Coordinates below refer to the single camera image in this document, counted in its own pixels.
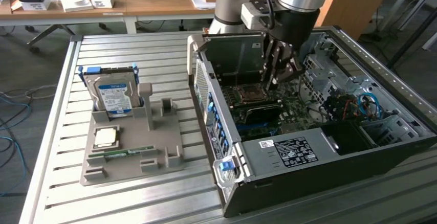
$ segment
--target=chair leg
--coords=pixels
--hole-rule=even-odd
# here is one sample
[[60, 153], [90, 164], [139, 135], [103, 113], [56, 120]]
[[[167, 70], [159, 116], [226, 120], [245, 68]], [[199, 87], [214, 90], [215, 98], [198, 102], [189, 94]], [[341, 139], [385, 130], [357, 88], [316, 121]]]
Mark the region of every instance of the chair leg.
[[52, 33], [59, 28], [58, 25], [51, 25], [28, 43], [31, 47], [36, 42], [39, 42], [50, 33]]
[[67, 31], [67, 33], [74, 36], [75, 35], [75, 32], [68, 28], [68, 26], [66, 25], [59, 25], [60, 26], [60, 29], [63, 29], [64, 31]]

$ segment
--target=white paper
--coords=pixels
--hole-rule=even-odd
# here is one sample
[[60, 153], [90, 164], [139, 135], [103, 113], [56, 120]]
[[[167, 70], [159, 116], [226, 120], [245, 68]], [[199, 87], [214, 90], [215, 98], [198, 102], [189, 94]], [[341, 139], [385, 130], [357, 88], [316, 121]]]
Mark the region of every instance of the white paper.
[[214, 9], [215, 3], [207, 3], [205, 0], [191, 0], [197, 9]]

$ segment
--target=robotic arm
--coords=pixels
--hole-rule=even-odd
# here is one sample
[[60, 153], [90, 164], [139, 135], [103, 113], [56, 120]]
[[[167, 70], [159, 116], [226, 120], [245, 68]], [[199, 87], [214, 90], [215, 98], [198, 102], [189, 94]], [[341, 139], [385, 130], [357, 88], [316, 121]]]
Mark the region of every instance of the robotic arm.
[[262, 30], [265, 60], [262, 81], [268, 89], [301, 74], [296, 56], [309, 38], [325, 0], [217, 0], [210, 33]]

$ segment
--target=white box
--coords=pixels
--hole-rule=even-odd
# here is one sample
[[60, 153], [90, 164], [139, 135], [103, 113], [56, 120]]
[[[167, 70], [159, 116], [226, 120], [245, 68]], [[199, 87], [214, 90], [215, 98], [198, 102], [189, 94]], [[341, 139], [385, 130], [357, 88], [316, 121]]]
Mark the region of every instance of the white box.
[[91, 0], [95, 8], [112, 8], [115, 0]]
[[60, 0], [64, 12], [75, 12], [94, 9], [90, 0]]
[[44, 11], [48, 9], [50, 3], [51, 0], [43, 0], [42, 2], [22, 2], [22, 7], [24, 11]]

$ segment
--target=aluminum slotted table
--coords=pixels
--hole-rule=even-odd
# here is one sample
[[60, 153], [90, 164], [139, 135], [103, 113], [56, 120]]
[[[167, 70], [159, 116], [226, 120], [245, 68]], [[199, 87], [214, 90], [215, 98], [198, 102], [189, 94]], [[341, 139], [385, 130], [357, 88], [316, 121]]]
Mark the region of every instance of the aluminum slotted table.
[[[197, 33], [72, 38], [20, 223], [409, 223], [433, 215], [436, 147], [384, 176], [223, 218], [186, 74], [186, 39]], [[92, 103], [76, 69], [133, 62], [141, 82], [153, 83], [151, 101], [171, 97], [178, 104], [186, 169], [83, 187], [79, 177]]]

